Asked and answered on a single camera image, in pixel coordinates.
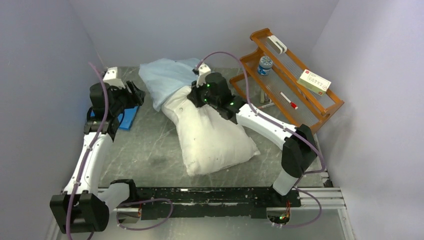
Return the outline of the white pillow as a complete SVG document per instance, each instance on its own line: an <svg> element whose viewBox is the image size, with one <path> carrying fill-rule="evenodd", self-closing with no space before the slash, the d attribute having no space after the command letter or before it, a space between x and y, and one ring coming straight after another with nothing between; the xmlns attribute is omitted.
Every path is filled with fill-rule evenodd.
<svg viewBox="0 0 424 240"><path fill-rule="evenodd" d="M196 108L187 98L190 91L189 86L180 88L161 106L176 126L189 176L211 174L260 155L241 125L222 118L209 105Z"/></svg>

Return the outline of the white medicine box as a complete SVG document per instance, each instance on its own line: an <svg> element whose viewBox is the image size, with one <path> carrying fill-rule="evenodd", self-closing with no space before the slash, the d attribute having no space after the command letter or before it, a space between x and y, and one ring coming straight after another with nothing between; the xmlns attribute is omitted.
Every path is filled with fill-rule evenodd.
<svg viewBox="0 0 424 240"><path fill-rule="evenodd" d="M297 83L313 93L322 96L327 92L332 82L313 73L309 69L305 69L297 79Z"/></svg>

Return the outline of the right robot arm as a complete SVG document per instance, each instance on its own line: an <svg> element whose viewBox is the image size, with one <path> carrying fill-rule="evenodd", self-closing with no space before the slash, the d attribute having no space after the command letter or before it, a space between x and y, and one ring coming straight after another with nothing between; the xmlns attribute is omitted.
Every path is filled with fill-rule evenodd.
<svg viewBox="0 0 424 240"><path fill-rule="evenodd" d="M233 95L227 80L218 72L194 71L197 80L191 84L187 98L200 108L212 107L219 115L234 124L247 127L274 143L282 152L282 170L272 184L270 202L282 207L289 200L289 191L318 157L318 149L311 129L294 126L250 106L243 98Z"/></svg>

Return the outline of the light blue pillowcase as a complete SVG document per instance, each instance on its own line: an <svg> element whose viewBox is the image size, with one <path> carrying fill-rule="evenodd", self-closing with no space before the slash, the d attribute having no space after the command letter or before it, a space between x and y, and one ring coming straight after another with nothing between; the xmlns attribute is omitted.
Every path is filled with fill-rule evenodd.
<svg viewBox="0 0 424 240"><path fill-rule="evenodd" d="M197 58L182 60L161 58L139 66L138 74L146 85L153 101L152 106L157 112L176 91L184 86L190 86L197 80L193 68L199 62Z"/></svg>

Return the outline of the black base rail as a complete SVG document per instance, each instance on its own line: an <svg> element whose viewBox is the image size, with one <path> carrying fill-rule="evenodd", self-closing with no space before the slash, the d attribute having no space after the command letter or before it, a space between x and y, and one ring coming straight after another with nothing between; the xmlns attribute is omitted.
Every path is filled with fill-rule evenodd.
<svg viewBox="0 0 424 240"><path fill-rule="evenodd" d="M267 219L272 209L301 206L300 194L280 195L268 187L139 187L136 198L118 206L122 212L141 214L142 220L203 217Z"/></svg>

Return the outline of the orange wooden shelf rack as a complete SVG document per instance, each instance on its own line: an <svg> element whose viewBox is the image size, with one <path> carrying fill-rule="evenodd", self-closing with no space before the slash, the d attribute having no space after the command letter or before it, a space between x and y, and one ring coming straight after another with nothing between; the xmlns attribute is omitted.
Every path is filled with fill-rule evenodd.
<svg viewBox="0 0 424 240"><path fill-rule="evenodd" d="M297 80L308 67L289 49L286 53L277 54L267 43L267 37L271 35L273 33L268 28L253 32L250 39L257 48L241 57L240 61L249 80L268 95L286 122L295 126L307 125L315 134L342 107L344 101L331 89L323 95L318 95L299 85ZM273 67L266 76L257 72L262 56L273 60ZM293 109L280 92L293 101L298 109Z"/></svg>

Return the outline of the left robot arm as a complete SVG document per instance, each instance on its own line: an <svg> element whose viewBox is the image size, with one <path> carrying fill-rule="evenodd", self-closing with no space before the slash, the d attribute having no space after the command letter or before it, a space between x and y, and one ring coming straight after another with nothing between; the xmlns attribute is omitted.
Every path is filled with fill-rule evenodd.
<svg viewBox="0 0 424 240"><path fill-rule="evenodd" d="M106 229L110 213L122 204L134 207L139 200L132 179L118 179L99 192L101 170L120 126L119 115L140 107L146 93L132 81L122 86L99 82L89 88L91 107L83 128L83 146L77 166L60 194L49 206L63 234L94 233Z"/></svg>

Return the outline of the grey pen on table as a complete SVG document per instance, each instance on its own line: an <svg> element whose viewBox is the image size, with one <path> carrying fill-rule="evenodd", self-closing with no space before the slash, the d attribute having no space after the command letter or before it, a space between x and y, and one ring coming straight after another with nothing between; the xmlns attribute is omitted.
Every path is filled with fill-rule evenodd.
<svg viewBox="0 0 424 240"><path fill-rule="evenodd" d="M269 108L269 107L274 106L274 105L275 105L275 103L274 102L271 102L271 103L267 103L267 104L258 106L257 108L260 109L260 110L262 110L262 109Z"/></svg>

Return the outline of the blue white jar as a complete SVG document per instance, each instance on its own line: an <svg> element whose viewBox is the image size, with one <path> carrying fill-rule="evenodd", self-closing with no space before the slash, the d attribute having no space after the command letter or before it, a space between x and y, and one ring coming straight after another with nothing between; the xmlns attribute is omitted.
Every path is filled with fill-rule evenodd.
<svg viewBox="0 0 424 240"><path fill-rule="evenodd" d="M274 62L269 56L266 56L266 55L262 56L259 59L259 63L257 67L258 74L261 76L269 75L273 65L274 65Z"/></svg>

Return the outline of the white rectangular device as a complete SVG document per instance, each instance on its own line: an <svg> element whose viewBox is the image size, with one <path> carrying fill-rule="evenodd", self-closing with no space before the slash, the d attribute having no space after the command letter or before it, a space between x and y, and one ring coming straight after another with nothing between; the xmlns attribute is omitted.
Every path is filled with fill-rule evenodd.
<svg viewBox="0 0 424 240"><path fill-rule="evenodd" d="M278 55L284 54L288 50L287 46L275 35L268 36L266 42Z"/></svg>

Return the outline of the red white marker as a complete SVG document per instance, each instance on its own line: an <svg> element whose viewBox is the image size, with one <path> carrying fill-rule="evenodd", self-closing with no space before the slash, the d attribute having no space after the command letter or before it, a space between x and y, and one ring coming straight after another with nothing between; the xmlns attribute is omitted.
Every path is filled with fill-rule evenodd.
<svg viewBox="0 0 424 240"><path fill-rule="evenodd" d="M283 92L280 92L280 95L289 103L289 105L294 110L297 110L298 109L298 106L293 101L291 101Z"/></svg>

